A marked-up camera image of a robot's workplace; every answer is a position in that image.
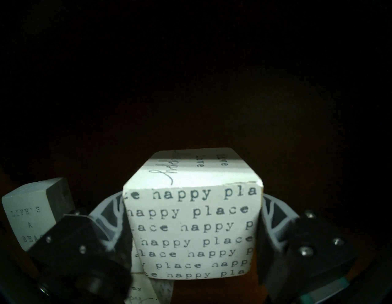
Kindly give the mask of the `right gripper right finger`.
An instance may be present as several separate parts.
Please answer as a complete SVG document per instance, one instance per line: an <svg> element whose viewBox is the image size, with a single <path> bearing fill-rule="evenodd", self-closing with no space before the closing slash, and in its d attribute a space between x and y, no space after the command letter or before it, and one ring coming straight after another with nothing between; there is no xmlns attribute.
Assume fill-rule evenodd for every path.
<svg viewBox="0 0 392 304"><path fill-rule="evenodd" d="M264 302L325 302L348 287L358 251L314 210L296 213L268 194L262 198L256 241Z"/></svg>

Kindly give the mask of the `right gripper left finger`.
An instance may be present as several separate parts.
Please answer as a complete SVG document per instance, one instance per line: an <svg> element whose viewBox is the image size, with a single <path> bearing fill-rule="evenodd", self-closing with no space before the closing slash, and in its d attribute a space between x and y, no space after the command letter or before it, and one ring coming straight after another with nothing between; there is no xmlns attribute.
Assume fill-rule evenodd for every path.
<svg viewBox="0 0 392 304"><path fill-rule="evenodd" d="M130 272L132 232L122 192L105 198L90 214L81 209L64 214L27 253L53 268L61 262L100 256L112 259Z"/></svg>

